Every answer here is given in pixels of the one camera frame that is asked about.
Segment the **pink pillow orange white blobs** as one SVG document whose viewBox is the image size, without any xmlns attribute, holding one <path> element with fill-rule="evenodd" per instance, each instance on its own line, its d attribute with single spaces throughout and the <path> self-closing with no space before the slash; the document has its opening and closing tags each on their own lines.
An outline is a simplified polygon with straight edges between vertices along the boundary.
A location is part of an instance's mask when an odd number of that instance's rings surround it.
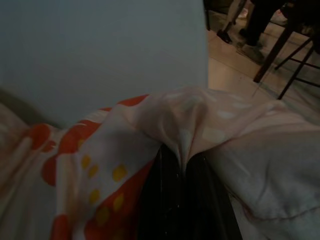
<svg viewBox="0 0 320 240">
<path fill-rule="evenodd" d="M 320 240 L 320 125 L 283 101 L 201 88 L 142 95 L 67 129 L 0 104 L 0 240 L 137 240 L 140 196 L 162 145 L 185 172 L 204 153 L 242 240 Z"/>
</svg>

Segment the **black folding chair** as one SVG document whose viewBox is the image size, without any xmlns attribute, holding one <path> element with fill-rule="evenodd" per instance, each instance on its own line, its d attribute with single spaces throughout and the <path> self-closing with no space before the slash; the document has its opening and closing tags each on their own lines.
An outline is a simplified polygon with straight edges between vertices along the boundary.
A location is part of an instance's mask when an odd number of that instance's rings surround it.
<svg viewBox="0 0 320 240">
<path fill-rule="evenodd" d="M 303 42 L 298 48 L 296 48 L 290 55 L 288 55 L 284 60 L 282 60 L 274 69 L 278 70 L 279 68 L 281 68 L 285 63 L 287 63 L 288 61 L 292 61 L 295 63 L 298 63 L 298 67 L 296 68 L 296 70 L 293 72 L 292 76 L 290 77 L 290 79 L 288 80 L 287 84 L 285 85 L 285 87 L 283 88 L 283 90 L 281 91 L 281 93 L 279 94 L 279 96 L 277 97 L 278 100 L 281 100 L 284 95 L 286 94 L 286 92 L 288 91 L 288 89 L 290 88 L 290 86 L 294 83 L 294 81 L 298 81 L 300 83 L 315 87 L 320 89 L 320 83 L 314 83 L 308 80 L 305 80 L 303 78 L 298 77 L 299 73 L 301 72 L 301 70 L 303 69 L 304 66 L 316 69 L 320 71 L 320 66 L 311 64 L 311 63 L 307 63 L 308 59 L 311 57 L 312 53 L 315 51 L 316 47 L 315 44 L 312 43 L 312 46 L 310 47 L 310 49 L 307 51 L 307 53 L 305 54 L 305 56 L 303 57 L 302 60 L 298 60 L 296 58 L 294 58 L 294 56 L 300 52 L 304 47 L 306 47 L 309 43 L 314 42 L 316 36 L 312 35 L 310 36 L 305 42 Z"/>
</svg>

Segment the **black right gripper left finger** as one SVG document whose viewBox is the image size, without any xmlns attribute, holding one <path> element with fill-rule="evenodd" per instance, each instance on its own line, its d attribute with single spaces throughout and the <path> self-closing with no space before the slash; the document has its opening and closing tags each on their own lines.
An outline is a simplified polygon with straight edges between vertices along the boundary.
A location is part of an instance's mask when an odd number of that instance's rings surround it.
<svg viewBox="0 0 320 240">
<path fill-rule="evenodd" d="M 184 193 L 179 161 L 163 144 L 139 198 L 137 240 L 183 240 Z"/>
</svg>

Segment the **person in grey shirt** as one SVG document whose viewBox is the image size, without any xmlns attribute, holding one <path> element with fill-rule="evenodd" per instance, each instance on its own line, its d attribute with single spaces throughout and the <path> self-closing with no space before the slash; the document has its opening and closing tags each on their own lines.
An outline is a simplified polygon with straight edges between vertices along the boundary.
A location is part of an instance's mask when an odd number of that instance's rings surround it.
<svg viewBox="0 0 320 240">
<path fill-rule="evenodd" d="M 261 64 L 264 56 L 258 48 L 258 41 L 275 11 L 284 2 L 282 0 L 252 0 L 251 2 L 254 5 L 253 11 L 245 30 L 244 40 L 237 45 L 237 52 Z"/>
</svg>

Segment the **dark wooden table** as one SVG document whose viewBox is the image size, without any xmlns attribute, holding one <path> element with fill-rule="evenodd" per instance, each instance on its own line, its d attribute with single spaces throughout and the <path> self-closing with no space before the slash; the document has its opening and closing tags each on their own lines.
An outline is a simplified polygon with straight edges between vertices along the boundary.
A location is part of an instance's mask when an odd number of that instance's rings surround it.
<svg viewBox="0 0 320 240">
<path fill-rule="evenodd" d="M 280 37 L 274 44 L 273 48 L 271 49 L 270 53 L 267 55 L 267 57 L 264 60 L 264 63 L 261 65 L 260 69 L 256 73 L 255 77 L 253 78 L 254 83 L 260 83 L 262 78 L 264 77 L 265 73 L 269 69 L 269 67 L 274 62 L 277 55 L 282 50 L 283 46 L 287 42 L 287 40 L 290 38 L 291 34 L 294 32 L 295 28 L 299 25 L 298 22 L 292 21 L 289 22 L 288 25 L 285 27 L 283 32 L 281 33 Z"/>
</svg>

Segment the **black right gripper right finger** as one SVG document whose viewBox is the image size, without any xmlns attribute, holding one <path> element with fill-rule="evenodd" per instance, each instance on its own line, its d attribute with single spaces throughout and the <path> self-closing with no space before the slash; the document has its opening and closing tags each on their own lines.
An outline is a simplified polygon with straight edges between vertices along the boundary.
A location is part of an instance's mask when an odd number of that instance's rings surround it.
<svg viewBox="0 0 320 240">
<path fill-rule="evenodd" d="M 242 240 L 229 194 L 204 153 L 185 170 L 188 240 Z"/>
</svg>

